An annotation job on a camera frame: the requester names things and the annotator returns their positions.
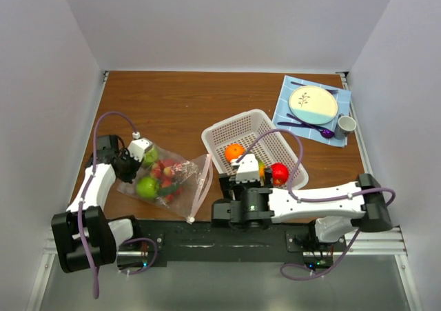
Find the green fake apple top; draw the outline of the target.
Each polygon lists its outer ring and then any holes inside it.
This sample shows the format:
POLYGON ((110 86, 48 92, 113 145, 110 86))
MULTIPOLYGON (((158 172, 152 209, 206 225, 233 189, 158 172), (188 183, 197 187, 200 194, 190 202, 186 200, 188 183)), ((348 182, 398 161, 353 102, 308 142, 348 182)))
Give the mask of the green fake apple top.
POLYGON ((143 165, 149 167, 153 163, 158 161, 158 158, 159 158, 159 152, 155 146, 152 146, 152 148, 148 150, 143 157, 143 165))

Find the green fake apple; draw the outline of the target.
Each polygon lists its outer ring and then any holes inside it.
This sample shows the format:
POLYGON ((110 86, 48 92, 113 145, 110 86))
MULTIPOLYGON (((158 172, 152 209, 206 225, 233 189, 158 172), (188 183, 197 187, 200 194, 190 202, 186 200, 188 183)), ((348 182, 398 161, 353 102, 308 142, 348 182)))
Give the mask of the green fake apple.
POLYGON ((144 199, 154 199, 158 196, 159 183, 152 177, 143 177, 136 184, 136 193, 144 199))
POLYGON ((158 161, 158 158, 159 158, 159 152, 155 146, 152 146, 152 148, 148 150, 143 157, 143 165, 149 167, 153 163, 158 161))

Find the fake red grape bunch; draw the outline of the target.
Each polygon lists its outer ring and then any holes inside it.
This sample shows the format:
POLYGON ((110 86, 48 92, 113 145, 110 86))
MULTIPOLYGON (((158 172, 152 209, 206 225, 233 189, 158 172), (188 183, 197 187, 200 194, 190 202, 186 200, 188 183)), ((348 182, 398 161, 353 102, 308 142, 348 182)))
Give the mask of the fake red grape bunch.
POLYGON ((150 176, 158 180, 158 197, 171 203, 183 192, 184 165, 172 159, 158 160, 150 166, 150 176))

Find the orange fake orange front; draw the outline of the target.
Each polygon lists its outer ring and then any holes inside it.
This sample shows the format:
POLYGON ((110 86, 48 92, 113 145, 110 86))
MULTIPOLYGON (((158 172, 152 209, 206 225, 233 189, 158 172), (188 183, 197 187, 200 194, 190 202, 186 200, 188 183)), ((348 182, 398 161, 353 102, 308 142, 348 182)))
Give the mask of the orange fake orange front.
POLYGON ((228 163, 230 163, 231 161, 241 157, 244 152, 245 149, 241 144, 238 143, 230 144, 225 148, 225 153, 224 153, 225 159, 227 160, 228 163))

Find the red fake apple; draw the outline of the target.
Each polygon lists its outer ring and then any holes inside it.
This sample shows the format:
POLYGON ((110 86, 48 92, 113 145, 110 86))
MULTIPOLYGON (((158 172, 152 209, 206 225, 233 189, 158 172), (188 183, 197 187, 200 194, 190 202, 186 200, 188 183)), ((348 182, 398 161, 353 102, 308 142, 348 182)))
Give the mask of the red fake apple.
POLYGON ((272 183, 275 186, 284 185, 289 178, 289 170, 283 163, 271 165, 272 183))

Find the clear zip top bag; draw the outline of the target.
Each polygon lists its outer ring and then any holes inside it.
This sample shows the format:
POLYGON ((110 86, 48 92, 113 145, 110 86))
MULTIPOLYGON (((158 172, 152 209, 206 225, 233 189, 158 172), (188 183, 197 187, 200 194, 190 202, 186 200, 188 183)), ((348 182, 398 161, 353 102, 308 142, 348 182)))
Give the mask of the clear zip top bag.
POLYGON ((192 224, 213 181, 212 156, 187 160, 152 146, 132 183, 122 182, 117 190, 129 197, 164 208, 192 224))

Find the white perforated plastic basket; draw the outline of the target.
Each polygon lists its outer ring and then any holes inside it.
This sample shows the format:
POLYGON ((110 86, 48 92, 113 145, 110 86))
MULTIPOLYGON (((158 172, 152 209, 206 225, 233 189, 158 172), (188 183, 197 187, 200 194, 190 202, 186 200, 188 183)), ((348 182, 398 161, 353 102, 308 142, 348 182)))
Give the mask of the white perforated plastic basket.
POLYGON ((207 152, 218 173, 232 175, 235 170, 225 157, 226 147, 237 143, 251 153, 266 166, 282 163, 292 170, 298 157, 291 149, 281 133, 272 133, 263 137, 256 145, 254 140, 264 132, 272 130, 275 125, 262 110, 253 109, 224 119, 208 128, 201 135, 207 152))

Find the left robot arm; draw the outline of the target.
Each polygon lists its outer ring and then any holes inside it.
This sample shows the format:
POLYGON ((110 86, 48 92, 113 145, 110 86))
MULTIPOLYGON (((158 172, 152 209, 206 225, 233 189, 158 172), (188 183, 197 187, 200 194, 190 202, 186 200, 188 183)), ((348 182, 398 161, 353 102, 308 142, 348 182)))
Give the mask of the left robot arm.
POLYGON ((114 263, 117 250, 136 250, 143 234, 135 216, 107 219, 103 209, 116 181, 133 183, 152 142, 134 139, 126 148, 115 134, 99 137, 96 152, 85 165, 85 177, 74 201, 51 221, 59 263, 65 273, 114 263))

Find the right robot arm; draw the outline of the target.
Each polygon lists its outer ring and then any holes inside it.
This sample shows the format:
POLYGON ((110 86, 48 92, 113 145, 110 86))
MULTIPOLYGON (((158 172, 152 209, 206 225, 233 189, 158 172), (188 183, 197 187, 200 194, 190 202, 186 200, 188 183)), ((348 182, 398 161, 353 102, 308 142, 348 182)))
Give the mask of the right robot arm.
POLYGON ((293 192, 256 182, 235 183, 231 177, 221 178, 221 186, 223 198, 212 204, 213 225, 266 228, 311 218, 307 243, 316 251, 354 230, 386 232, 393 227, 383 194, 395 192, 368 173, 346 184, 293 192))

